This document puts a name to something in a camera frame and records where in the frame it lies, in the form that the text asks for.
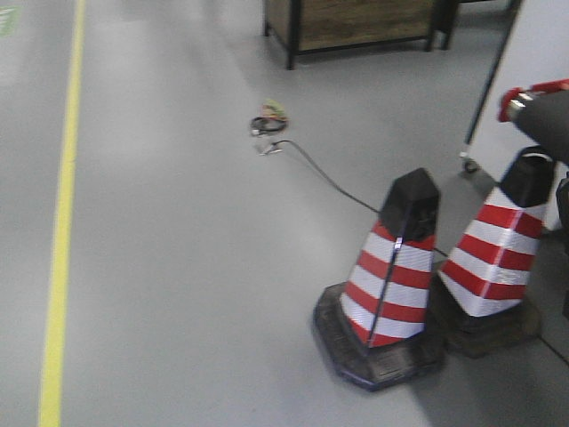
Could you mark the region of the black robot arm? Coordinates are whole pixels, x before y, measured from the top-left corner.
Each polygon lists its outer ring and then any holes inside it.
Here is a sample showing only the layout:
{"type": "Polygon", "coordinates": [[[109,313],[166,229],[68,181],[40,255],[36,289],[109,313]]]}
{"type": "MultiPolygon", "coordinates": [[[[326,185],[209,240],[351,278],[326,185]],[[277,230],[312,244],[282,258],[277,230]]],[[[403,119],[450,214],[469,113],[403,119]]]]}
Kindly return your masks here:
{"type": "Polygon", "coordinates": [[[513,123],[554,160],[568,165],[567,78],[508,90],[501,98],[498,119],[513,123]]]}

